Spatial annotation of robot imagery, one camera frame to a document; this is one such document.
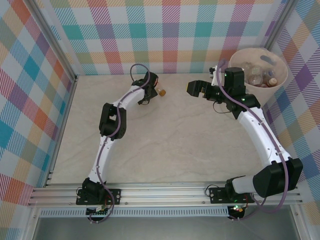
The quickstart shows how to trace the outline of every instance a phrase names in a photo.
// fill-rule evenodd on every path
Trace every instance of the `black mounting plate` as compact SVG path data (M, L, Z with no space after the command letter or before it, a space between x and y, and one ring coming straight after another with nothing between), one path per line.
M248 203L252 204L254 201L252 200L250 194L239 194L237 197L234 198L234 201L230 200L227 195L227 191L224 187L211 187L209 188L209 196L210 196L210 203L212 204L246 204L248 198Z
M114 205L119 205L121 200L121 189L118 188L111 188L109 189L114 197ZM91 197L89 194L86 194L86 192L83 189L79 189L77 191L77 198L76 198L76 205L105 205L105 201L96 202L97 199L94 197ZM106 203L107 205L112 204L111 196L109 193L106 193Z

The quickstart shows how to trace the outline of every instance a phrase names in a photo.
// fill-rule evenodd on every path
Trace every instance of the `colorful plaid wall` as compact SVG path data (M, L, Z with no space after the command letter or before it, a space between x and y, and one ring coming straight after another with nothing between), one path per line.
M127 74L134 63L156 73L207 72L265 43L286 0L37 2L75 72L96 75Z
M0 240L17 239L56 145L72 80L22 0L0 0Z
M303 162L300 186L320 239L320 1L300 0L272 49L289 68L287 83L265 105L272 130Z

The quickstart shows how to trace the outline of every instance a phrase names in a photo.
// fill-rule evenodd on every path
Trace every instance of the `checkered fabric backdrop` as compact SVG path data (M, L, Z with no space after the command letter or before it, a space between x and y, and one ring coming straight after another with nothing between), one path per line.
M320 239L320 0L300 0L272 49L289 68L287 83L264 106L270 127L303 162L300 185Z
M72 80L22 0L0 0L0 240L21 233L45 177Z
M134 63L156 73L207 72L264 45L286 0L37 2L74 71L97 75L127 74Z

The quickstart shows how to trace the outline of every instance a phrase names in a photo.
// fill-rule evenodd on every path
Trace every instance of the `marble surface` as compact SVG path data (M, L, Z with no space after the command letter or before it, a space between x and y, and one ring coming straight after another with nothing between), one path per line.
M193 80L210 81L205 73L159 74L166 95L127 111L126 133L115 147L107 182L225 181L261 170L250 137L232 114L218 114L213 102L186 92ZM51 183L82 183L88 176L102 107L119 99L131 82L128 75L79 78Z

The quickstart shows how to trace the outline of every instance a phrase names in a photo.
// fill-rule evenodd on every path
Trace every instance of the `white bucket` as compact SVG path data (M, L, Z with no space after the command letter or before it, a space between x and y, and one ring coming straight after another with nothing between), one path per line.
M269 57L272 64L262 60L261 56ZM261 106L263 106L287 80L287 65L280 57L265 48L245 48L237 51L231 57L229 67L239 67L243 62L251 63L254 66L260 66L262 69L272 68L274 71L274 77L277 80L276 86L264 88L245 83L247 93L255 95Z

